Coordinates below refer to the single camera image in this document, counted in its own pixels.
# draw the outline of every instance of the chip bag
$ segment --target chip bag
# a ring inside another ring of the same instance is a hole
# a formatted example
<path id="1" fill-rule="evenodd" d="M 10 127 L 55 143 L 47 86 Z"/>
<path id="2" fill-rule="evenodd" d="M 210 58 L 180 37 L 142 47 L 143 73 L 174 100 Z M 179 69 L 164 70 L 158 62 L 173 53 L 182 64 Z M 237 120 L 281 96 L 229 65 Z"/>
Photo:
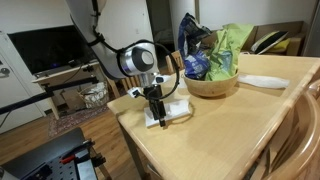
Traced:
<path id="1" fill-rule="evenodd" d="M 198 24 L 189 13 L 182 19 L 179 27 L 178 48 L 185 65 L 185 76 L 191 79 L 201 79 L 209 69 L 209 60 L 199 50 L 201 40 L 211 34 L 211 31 Z"/>
<path id="2" fill-rule="evenodd" d="M 225 80 L 236 74 L 240 50 L 252 29 L 253 25 L 228 24 L 217 31 L 215 46 L 207 54 L 210 69 L 206 73 L 206 81 Z"/>

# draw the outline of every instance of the rug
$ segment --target rug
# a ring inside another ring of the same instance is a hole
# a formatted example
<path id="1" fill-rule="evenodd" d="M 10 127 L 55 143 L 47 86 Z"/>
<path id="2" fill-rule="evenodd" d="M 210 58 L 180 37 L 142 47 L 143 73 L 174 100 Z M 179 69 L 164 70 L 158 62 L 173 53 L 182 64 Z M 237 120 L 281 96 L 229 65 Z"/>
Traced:
<path id="1" fill-rule="evenodd" d="M 106 105 L 97 108 L 84 109 L 69 115 L 60 117 L 57 120 L 54 115 L 49 114 L 49 137 L 52 138 L 56 135 L 59 135 L 77 125 L 80 125 L 87 120 L 98 116 L 99 114 L 108 110 Z"/>

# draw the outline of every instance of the wooden table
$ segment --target wooden table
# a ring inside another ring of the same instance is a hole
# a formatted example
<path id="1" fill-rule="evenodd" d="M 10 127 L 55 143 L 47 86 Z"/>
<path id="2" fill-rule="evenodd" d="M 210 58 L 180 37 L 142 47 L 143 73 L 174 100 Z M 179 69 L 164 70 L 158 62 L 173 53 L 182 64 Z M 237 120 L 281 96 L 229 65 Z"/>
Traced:
<path id="1" fill-rule="evenodd" d="M 133 141 L 164 179 L 241 179 L 317 75 L 320 59 L 241 55 L 242 74 L 289 79 L 286 89 L 238 83 L 225 96 L 199 98 L 178 89 L 165 102 L 189 99 L 192 116 L 146 128 L 148 102 L 129 96 L 108 103 L 117 116 L 140 176 L 144 171 Z M 171 83 L 163 85 L 168 92 Z"/>

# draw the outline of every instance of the wooden bowl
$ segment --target wooden bowl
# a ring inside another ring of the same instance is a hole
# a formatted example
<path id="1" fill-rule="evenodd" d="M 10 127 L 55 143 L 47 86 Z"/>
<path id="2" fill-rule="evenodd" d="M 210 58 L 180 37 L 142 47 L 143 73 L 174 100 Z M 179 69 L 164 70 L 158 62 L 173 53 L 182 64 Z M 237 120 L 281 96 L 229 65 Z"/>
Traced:
<path id="1" fill-rule="evenodd" d="M 237 83 L 238 73 L 221 81 L 199 81 L 184 77 L 188 91 L 202 97 L 215 97 L 225 94 Z"/>

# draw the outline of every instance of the basket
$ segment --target basket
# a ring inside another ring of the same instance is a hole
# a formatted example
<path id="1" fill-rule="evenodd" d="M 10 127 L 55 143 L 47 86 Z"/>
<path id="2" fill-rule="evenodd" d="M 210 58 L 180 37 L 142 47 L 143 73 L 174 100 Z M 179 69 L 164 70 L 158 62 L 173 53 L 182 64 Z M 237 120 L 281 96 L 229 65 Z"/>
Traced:
<path id="1" fill-rule="evenodd" d="M 235 86 L 239 73 L 229 79 L 219 81 L 199 81 L 184 77 L 188 91 L 201 97 L 216 97 L 225 94 Z"/>
<path id="2" fill-rule="evenodd" d="M 107 82 L 99 82 L 79 92 L 87 108 L 105 105 L 109 101 Z"/>

